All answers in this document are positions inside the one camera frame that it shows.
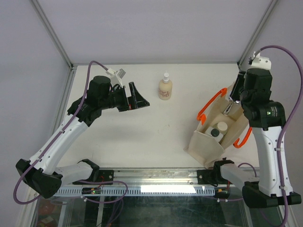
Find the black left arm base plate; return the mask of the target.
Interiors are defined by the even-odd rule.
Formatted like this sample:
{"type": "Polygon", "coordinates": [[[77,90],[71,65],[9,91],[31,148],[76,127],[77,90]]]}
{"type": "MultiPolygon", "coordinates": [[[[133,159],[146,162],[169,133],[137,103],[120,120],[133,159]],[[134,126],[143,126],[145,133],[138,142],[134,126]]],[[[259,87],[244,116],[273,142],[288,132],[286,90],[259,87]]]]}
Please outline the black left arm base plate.
{"type": "Polygon", "coordinates": [[[88,179],[75,181],[73,185],[80,184],[91,184],[98,186],[101,183],[105,182],[105,185],[112,185],[114,179],[114,170],[113,169],[99,169],[98,171],[93,171],[93,175],[88,179]]]}

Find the beige canvas bag orange handles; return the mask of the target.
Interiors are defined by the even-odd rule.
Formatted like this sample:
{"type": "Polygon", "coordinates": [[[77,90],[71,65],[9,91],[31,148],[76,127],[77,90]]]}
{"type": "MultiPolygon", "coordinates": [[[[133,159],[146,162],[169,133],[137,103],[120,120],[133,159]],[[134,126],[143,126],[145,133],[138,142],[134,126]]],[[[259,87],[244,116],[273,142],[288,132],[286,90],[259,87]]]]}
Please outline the beige canvas bag orange handles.
{"type": "Polygon", "coordinates": [[[234,105],[228,116],[223,111],[228,105],[226,100],[232,91],[233,85],[220,89],[198,112],[199,121],[196,130],[193,132],[188,146],[184,148],[191,157],[203,167],[209,169],[214,166],[215,161],[223,157],[225,150],[231,145],[241,148],[248,140],[251,129],[249,122],[244,116],[240,103],[234,105]],[[225,122],[228,125],[223,139],[218,143],[213,137],[205,134],[208,127],[213,127],[218,122],[225,122]]]}

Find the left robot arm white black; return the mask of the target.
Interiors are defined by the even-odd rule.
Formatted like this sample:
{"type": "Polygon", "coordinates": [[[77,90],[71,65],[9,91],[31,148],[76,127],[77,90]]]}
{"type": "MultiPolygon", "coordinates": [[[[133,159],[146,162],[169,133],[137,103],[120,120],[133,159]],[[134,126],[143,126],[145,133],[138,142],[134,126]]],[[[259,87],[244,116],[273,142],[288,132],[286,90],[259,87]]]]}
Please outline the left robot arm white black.
{"type": "Polygon", "coordinates": [[[43,198],[54,196],[60,187],[85,180],[92,184],[99,179],[99,166],[89,159],[58,167],[63,155],[73,142],[101,116],[106,109],[117,108],[119,112],[150,106],[137,91],[133,82],[129,83],[131,95],[127,97],[125,87],[111,85],[110,78],[95,76],[89,83],[84,99],[72,103],[62,125],[50,140],[29,160],[20,159],[16,169],[24,176],[24,183],[43,198]]]}

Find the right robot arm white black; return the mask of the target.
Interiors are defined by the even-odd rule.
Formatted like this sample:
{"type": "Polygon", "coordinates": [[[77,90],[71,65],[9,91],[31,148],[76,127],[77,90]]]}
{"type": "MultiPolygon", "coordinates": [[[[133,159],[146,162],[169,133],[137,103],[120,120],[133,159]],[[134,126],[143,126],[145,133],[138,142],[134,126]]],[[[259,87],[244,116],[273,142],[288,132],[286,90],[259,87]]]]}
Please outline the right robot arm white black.
{"type": "Polygon", "coordinates": [[[269,70],[252,68],[238,74],[232,90],[232,98],[240,101],[252,128],[258,151],[259,177],[241,170],[231,160],[216,161],[212,171],[215,182],[227,180],[240,189],[249,208],[302,202],[288,178],[282,143],[285,110],[281,103],[270,100],[271,84],[269,70]]]}

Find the green bottle cream cap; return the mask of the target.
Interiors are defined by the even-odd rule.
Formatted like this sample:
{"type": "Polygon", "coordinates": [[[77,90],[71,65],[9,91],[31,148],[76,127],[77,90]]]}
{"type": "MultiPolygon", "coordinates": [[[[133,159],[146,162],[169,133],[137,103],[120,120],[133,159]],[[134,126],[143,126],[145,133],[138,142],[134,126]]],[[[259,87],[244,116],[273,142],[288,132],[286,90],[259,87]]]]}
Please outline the green bottle cream cap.
{"type": "Polygon", "coordinates": [[[225,122],[218,122],[214,125],[214,127],[221,132],[226,132],[228,130],[228,125],[225,122]]]}

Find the clear bottle silver cap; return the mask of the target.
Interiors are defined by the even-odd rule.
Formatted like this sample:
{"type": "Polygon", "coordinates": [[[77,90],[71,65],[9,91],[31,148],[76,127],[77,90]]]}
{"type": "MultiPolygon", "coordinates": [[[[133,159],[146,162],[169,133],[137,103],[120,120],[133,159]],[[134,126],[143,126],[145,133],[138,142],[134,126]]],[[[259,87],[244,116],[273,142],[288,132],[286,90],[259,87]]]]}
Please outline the clear bottle silver cap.
{"type": "Polygon", "coordinates": [[[230,96],[226,99],[228,101],[228,105],[223,111],[223,115],[228,116],[229,112],[231,111],[234,105],[237,105],[239,102],[236,100],[234,101],[230,96]]]}

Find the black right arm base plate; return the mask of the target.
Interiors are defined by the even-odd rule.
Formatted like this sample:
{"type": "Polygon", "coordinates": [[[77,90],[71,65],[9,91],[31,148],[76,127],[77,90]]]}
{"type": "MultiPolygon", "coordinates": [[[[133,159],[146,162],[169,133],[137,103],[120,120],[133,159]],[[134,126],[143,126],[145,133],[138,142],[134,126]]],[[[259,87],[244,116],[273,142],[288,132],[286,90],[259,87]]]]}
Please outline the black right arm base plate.
{"type": "Polygon", "coordinates": [[[217,187],[219,184],[226,184],[224,179],[218,178],[214,170],[201,169],[197,170],[197,183],[199,185],[209,184],[217,187]]]}

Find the white square bottle black cap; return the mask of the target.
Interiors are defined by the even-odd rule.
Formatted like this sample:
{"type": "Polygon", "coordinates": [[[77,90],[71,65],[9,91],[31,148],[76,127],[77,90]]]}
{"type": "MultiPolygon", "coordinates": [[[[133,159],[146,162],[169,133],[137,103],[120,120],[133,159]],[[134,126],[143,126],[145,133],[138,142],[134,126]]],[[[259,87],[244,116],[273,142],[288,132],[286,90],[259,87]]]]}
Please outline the white square bottle black cap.
{"type": "Polygon", "coordinates": [[[220,143],[223,139],[223,134],[217,128],[208,127],[205,131],[205,134],[213,137],[218,143],[220,143]]]}

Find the beige spray bottle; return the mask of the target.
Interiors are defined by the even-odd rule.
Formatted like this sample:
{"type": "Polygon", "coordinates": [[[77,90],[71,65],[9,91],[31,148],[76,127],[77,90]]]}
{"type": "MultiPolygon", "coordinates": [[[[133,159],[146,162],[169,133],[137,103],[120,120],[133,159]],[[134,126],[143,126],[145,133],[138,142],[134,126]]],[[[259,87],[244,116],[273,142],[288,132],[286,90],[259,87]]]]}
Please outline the beige spray bottle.
{"type": "Polygon", "coordinates": [[[171,98],[172,86],[173,84],[169,78],[169,73],[165,72],[158,86],[158,96],[161,100],[169,100],[171,98]]]}

